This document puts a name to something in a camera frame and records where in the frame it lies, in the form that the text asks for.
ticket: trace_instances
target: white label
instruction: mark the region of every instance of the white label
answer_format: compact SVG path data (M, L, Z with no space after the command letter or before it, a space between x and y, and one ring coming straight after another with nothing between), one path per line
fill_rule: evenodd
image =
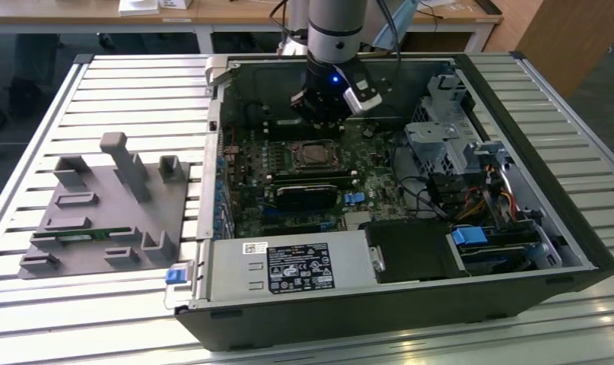
M188 17L164 17L164 23L189 23L192 20Z
M265 253L265 248L268 248L267 242L245 242L243 244L243 254Z

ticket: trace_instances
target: blue latch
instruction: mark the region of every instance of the blue latch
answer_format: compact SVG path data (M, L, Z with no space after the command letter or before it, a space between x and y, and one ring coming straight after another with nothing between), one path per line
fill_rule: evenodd
M187 270L183 268L169 268L167 270L167 277L164 278L167 285L183 284L187 282Z
M458 227L451 232L455 245L480 245L487 243L482 227Z
M345 205L353 205L366 201L366 193L355 192L353 194L344 194L343 199L345 201Z

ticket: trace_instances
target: motherboard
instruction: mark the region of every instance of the motherboard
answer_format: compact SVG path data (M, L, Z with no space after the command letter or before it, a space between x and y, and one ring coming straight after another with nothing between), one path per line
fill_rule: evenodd
M356 230L406 217L391 174L394 131L348 121L340 137L272 141L259 130L225 136L235 237Z

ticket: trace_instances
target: floor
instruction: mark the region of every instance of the floor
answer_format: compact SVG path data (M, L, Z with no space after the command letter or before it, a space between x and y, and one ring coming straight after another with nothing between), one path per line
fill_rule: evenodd
M4 88L9 84L12 76L13 39L14 36L12 35L0 35L0 108L2 110L6 110L8 103ZM264 48L276 44L275 39L263 40L261 37L261 41L261 43L265 43ZM187 46L187 43L180 42L179 45L173 45L169 48L168 42L168 39L161 39L153 34L145 35L145 44L151 52L156 52L156 49L171 49L172 52L196 52L191 44ZM227 40L223 40L223 42L215 40L215 42L217 42L215 46L221 52L229 51L232 48L240 48L241 44L244 48L248 47L248 51L255 51L253 47L249 48L248 46L245 36L239 39L235 38L229 42ZM78 53L112 53L112 51L101 48L97 38L92 34L62 35L61 44L62 46L57 52L53 86L48 90L49 100L65 77L74 55ZM603 57L578 91L567 101L614 152L614 45L611 46L611 52ZM41 103L38 115L21 121L9 120L0 129L0 192L36 130L46 106L48 100L45 99Z

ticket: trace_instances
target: slotted metal surface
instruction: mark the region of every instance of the slotted metal surface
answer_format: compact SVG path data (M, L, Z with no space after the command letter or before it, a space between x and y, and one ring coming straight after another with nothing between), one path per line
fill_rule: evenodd
M614 160L524 62L472 55L515 122L614 255ZM0 204L0 363L590 363L614 362L614 277L518 317L382 335L209 353L163 305L164 270L21 281L14 276L57 183L57 156L90 165L102 132L124 131L143 162L192 164L180 260L195 255L208 98L203 56L96 56L74 66L32 142L24 178ZM490 117L478 113L492 139ZM313 314L313 330L317 330Z

